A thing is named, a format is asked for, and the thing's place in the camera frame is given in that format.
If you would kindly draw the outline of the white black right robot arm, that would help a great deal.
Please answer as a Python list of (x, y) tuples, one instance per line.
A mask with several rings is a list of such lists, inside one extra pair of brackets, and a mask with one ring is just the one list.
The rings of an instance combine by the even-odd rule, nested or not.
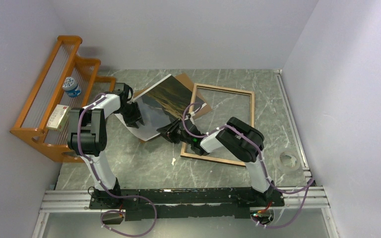
[(225, 125), (202, 134), (191, 119), (176, 119), (156, 131), (171, 143), (188, 144), (198, 156), (207, 156), (220, 148), (227, 149), (248, 170), (254, 202), (260, 206), (269, 202), (278, 204), (282, 194), (274, 187), (264, 164), (264, 136), (254, 127), (231, 117)]

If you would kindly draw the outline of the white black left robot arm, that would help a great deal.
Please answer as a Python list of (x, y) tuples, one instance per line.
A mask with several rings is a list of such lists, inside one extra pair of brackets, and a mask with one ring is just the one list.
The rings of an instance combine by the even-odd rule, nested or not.
[(117, 208), (121, 204), (122, 194), (105, 153), (108, 139), (106, 119), (112, 114), (119, 114), (127, 127), (143, 126), (138, 103), (132, 97), (133, 89), (121, 83), (120, 89), (101, 93), (90, 105), (72, 108), (68, 113), (67, 145), (86, 163), (94, 179), (95, 193), (102, 196), (102, 201), (109, 208)]

